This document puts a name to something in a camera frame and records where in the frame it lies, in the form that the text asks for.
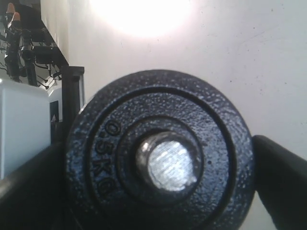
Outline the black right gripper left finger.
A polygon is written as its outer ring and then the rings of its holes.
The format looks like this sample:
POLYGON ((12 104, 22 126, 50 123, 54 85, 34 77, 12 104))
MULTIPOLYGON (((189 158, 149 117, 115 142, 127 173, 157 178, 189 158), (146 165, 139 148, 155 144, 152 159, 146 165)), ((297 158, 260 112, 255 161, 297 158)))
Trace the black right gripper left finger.
POLYGON ((64 144, 56 143, 1 180, 0 228, 51 230, 64 196, 64 144))

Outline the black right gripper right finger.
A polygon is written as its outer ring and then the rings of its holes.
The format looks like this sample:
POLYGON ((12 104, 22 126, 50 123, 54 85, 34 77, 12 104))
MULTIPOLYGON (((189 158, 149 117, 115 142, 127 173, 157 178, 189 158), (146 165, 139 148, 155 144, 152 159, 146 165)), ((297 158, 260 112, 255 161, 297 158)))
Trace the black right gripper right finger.
POLYGON ((307 162, 256 135, 252 138, 259 197, 278 230, 307 228, 307 162))

